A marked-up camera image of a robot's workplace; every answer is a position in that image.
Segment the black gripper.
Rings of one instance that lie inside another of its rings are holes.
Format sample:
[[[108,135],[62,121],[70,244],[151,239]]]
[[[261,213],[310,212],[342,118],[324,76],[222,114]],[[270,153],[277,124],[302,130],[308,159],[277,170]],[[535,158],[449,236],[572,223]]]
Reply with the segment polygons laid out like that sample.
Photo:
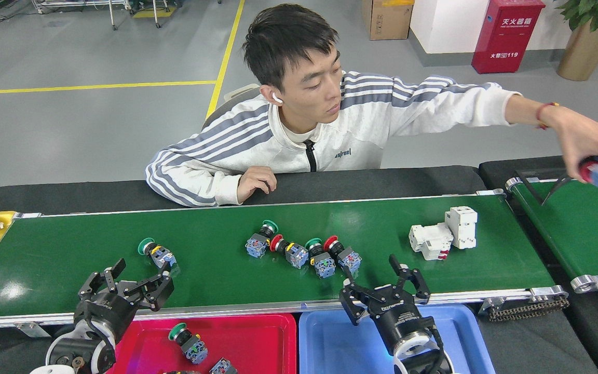
[[[406,293],[405,282],[409,281],[416,291],[415,300],[420,304],[429,303],[430,290],[420,270],[400,263],[394,254],[389,256],[389,263],[397,275],[391,295],[400,299],[403,292]],[[358,286],[350,279],[343,281],[339,300],[353,325],[359,325],[370,312],[356,306],[352,300],[359,300],[367,307],[372,300],[377,301],[371,305],[371,318],[388,351],[412,351],[416,346],[426,345],[430,339],[430,332],[424,326],[423,317],[413,302],[397,300],[389,305],[380,304],[383,302],[382,291]]]
[[[168,271],[153,275],[139,282],[123,281],[119,275],[126,267],[124,258],[102,272],[90,274],[78,291],[80,302],[74,313],[77,325],[90,312],[94,325],[104,325],[114,341],[120,341],[131,324],[137,308],[157,312],[174,291],[173,279]]]

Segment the person's right hand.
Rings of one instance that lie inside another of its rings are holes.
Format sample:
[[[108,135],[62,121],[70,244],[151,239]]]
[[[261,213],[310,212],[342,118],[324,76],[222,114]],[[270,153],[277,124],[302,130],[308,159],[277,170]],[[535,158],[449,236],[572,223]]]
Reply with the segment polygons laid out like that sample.
[[[239,179],[236,191],[237,203],[245,202],[257,190],[270,194],[276,190],[276,187],[277,180],[270,167],[251,166]]]

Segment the person's left hand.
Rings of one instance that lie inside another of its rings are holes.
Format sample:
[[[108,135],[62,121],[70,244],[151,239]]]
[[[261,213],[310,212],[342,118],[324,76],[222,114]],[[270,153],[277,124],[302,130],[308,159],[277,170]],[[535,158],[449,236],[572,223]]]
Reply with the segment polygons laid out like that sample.
[[[557,112],[551,128],[558,134],[567,172],[585,183],[579,164],[589,156],[598,156],[598,122],[568,108],[558,108]]]

